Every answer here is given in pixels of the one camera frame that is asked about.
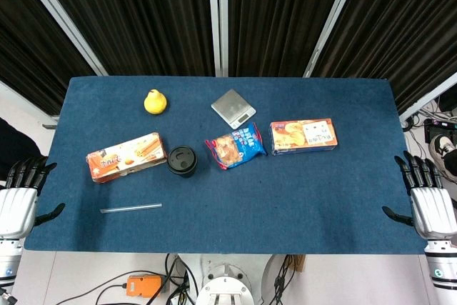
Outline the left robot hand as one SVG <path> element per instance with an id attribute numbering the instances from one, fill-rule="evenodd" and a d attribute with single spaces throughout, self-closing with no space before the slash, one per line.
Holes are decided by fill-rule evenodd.
<path id="1" fill-rule="evenodd" d="M 47 176 L 56 166 L 43 156 L 18 161 L 9 169 L 0 189 L 0 240 L 23 239 L 34 227 L 54 220 L 64 210 L 65 204 L 60 203 L 47 214 L 36 214 Z"/>

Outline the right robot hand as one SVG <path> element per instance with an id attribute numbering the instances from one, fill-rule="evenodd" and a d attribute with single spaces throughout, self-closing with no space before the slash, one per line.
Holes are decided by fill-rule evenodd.
<path id="1" fill-rule="evenodd" d="M 420 159 L 404 151 L 395 156 L 410 200 L 411 215 L 394 212 L 387 206 L 382 210 L 391 220 L 413 227 L 427 241 L 451 239 L 457 236 L 454 203 L 444 188 L 437 166 L 430 159 Z"/>

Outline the transparent plastic straw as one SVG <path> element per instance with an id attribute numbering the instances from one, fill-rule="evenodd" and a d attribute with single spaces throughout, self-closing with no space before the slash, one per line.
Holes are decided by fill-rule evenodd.
<path id="1" fill-rule="evenodd" d="M 108 209 L 100 209 L 99 211 L 101 214 L 112 214 L 112 213 L 127 212 L 127 211 L 160 209 L 161 207 L 162 207 L 162 203 L 157 203 L 157 204 L 143 204 L 143 205 L 135 205 L 135 206 L 122 206 L 122 207 L 115 207 L 115 208 L 108 208 Z"/>

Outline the black lidded cup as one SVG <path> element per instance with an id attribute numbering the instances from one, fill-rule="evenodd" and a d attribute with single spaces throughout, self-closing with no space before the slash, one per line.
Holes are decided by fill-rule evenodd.
<path id="1" fill-rule="evenodd" d="M 190 146 L 172 148 L 167 158 L 170 172 L 183 178 L 189 178 L 194 174 L 197 163 L 196 152 Z"/>

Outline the black and white shoe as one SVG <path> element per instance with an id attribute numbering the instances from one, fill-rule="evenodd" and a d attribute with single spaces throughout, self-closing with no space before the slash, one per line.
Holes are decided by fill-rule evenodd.
<path id="1" fill-rule="evenodd" d="M 431 139 L 428 147 L 438 169 L 448 178 L 457 180 L 457 148 L 453 142 L 439 134 Z"/>

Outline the long orange biscuit box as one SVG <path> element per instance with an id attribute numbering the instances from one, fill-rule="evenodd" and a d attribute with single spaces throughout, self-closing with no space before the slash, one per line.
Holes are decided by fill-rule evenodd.
<path id="1" fill-rule="evenodd" d="M 157 132 L 86 155 L 91 178 L 97 184 L 157 166 L 166 160 L 166 151 Z"/>

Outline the orange device box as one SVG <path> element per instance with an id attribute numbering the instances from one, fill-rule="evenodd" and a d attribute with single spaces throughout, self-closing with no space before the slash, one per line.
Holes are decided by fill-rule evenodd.
<path id="1" fill-rule="evenodd" d="M 157 275 L 132 275 L 126 282 L 127 296 L 151 298 L 162 286 L 162 278 Z"/>

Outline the orange cookie box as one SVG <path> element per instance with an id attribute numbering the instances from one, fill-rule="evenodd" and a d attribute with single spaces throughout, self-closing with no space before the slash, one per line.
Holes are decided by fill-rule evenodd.
<path id="1" fill-rule="evenodd" d="M 327 119 L 273 121 L 270 123 L 272 154 L 329 151 L 338 146 L 333 122 Z"/>

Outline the yellow pear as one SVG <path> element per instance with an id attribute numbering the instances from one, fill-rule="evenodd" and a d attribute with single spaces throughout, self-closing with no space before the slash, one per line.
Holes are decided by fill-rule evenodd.
<path id="1" fill-rule="evenodd" d="M 150 114 L 161 114 L 165 111 L 166 106 L 166 97 L 157 89 L 150 90 L 144 99 L 144 108 Z"/>

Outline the blue table cloth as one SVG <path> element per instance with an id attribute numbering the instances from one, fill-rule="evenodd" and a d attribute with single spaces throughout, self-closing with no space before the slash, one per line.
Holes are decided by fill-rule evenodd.
<path id="1" fill-rule="evenodd" d="M 163 113 L 144 108 L 152 89 Z M 221 169 L 205 140 L 230 132 L 211 108 L 229 89 L 256 110 L 266 149 L 273 121 L 330 118 L 330 151 L 259 155 Z M 167 149 L 190 146 L 198 157 L 189 178 L 167 165 L 95 183 L 92 151 L 145 134 Z M 425 242 L 390 220 L 389 206 L 409 214 L 394 157 L 406 148 L 391 86 L 385 79 L 84 76 L 70 80 L 49 153 L 56 168 L 38 201 L 40 214 L 64 203 L 36 227 L 36 251 L 208 254 L 421 254 Z M 100 209 L 162 203 L 160 209 L 101 214 Z"/>

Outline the blue snack bag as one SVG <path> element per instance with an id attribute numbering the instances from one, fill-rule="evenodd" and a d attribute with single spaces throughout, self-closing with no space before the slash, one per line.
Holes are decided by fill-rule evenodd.
<path id="1" fill-rule="evenodd" d="M 212 157 L 223 170 L 244 164 L 258 155 L 266 156 L 263 139 L 255 122 L 230 134 L 205 140 Z"/>

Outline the white robot torso base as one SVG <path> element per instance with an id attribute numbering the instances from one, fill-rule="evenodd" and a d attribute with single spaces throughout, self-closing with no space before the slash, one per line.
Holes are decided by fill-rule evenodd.
<path id="1" fill-rule="evenodd" d="M 202 254 L 196 305 L 261 305 L 268 254 Z"/>

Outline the silver kitchen scale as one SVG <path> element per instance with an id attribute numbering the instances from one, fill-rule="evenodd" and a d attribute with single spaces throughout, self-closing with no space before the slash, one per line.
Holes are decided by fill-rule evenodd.
<path id="1" fill-rule="evenodd" d="M 232 128 L 237 129 L 256 114 L 253 108 L 234 89 L 212 103 L 211 108 Z"/>

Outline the dark pleated curtain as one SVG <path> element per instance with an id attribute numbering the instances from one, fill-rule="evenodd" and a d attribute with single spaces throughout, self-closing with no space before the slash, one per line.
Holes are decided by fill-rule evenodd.
<path id="1" fill-rule="evenodd" d="M 214 76 L 210 0 L 58 0 L 106 74 Z M 406 110 L 457 72 L 457 0 L 228 0 L 228 74 L 390 82 Z M 313 52 L 318 58 L 312 61 Z M 0 0 L 0 81 L 50 115 L 94 70 L 40 0 Z"/>

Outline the white vertical frame post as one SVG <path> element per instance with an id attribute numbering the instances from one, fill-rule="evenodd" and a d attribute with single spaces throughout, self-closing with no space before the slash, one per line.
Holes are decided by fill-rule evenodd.
<path id="1" fill-rule="evenodd" d="M 229 0 L 209 0 L 216 77 L 229 76 Z"/>

